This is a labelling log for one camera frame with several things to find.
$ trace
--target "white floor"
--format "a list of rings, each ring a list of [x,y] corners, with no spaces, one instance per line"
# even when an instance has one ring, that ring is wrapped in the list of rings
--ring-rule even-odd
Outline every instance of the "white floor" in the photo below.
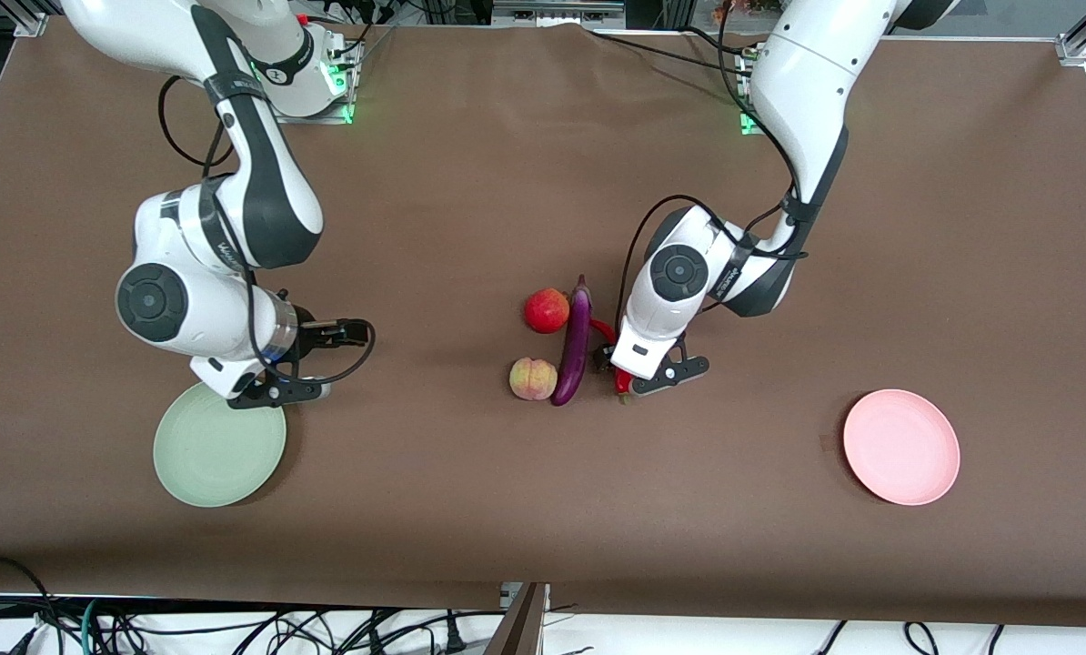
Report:
[[[382,631],[414,625],[439,617],[442,610],[409,610],[386,623]],[[298,614],[303,620],[307,614]],[[142,617],[138,625],[151,630],[192,630],[201,627],[248,623],[265,620],[267,613],[244,614],[180,614]],[[334,638],[344,638],[368,613],[332,613],[328,622]],[[482,641],[494,633],[498,617],[462,618],[459,630],[463,639],[472,644],[471,652],[481,652]],[[590,655],[813,655],[834,621],[797,621],[778,618],[675,618],[675,617],[621,617],[621,615],[548,614],[544,629],[542,655],[571,655],[592,646]],[[0,652],[7,652],[29,630],[29,618],[0,618]],[[850,621],[831,655],[915,655],[904,638],[901,623]],[[930,623],[938,652],[943,655],[985,655],[994,627],[990,625]],[[314,629],[324,638],[323,627]],[[249,629],[223,633],[160,637],[149,635],[151,655],[227,655],[249,633]],[[249,647],[249,655],[269,651],[274,630],[265,630]],[[925,651],[931,647],[917,640]],[[445,644],[445,629],[435,626],[434,640],[439,651]],[[427,631],[418,631],[387,647],[389,655],[426,654],[430,643]],[[73,639],[66,639],[66,652],[81,652]],[[318,655],[328,648],[310,642],[287,642],[281,655]],[[58,643],[53,630],[39,630],[30,646],[30,655],[56,654]],[[1060,627],[1009,626],[1000,637],[996,655],[1086,655],[1086,629]]]

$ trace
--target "plate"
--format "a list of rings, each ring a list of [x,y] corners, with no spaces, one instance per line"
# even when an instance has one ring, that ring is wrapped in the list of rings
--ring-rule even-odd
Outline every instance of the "plate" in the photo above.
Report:
[[[843,444],[862,484],[897,505],[938,501],[960,471],[960,442],[947,417],[901,389],[874,391],[855,403]]]
[[[194,506],[242,501],[268,481],[285,453],[285,410],[232,410],[199,383],[167,407],[155,430],[155,474]]]

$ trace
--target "green plate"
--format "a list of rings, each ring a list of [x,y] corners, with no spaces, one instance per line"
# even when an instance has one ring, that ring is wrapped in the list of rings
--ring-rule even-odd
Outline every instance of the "green plate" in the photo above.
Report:
[[[155,474],[194,506],[224,506],[268,481],[285,453],[285,410],[232,410],[203,382],[182,391],[155,430]]]

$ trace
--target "pink plate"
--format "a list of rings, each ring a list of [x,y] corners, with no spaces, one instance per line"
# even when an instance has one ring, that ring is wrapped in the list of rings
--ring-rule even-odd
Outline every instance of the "pink plate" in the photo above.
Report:
[[[843,444],[855,476],[884,501],[938,501],[960,471],[960,442],[930,401],[901,389],[867,394],[850,410]]]

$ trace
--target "teal cable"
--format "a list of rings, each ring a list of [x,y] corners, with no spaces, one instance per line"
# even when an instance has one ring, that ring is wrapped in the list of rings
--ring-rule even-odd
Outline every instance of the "teal cable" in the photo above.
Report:
[[[81,655],[90,655],[90,617],[96,604],[98,604],[98,599],[93,597],[87,602],[87,610],[81,614]]]

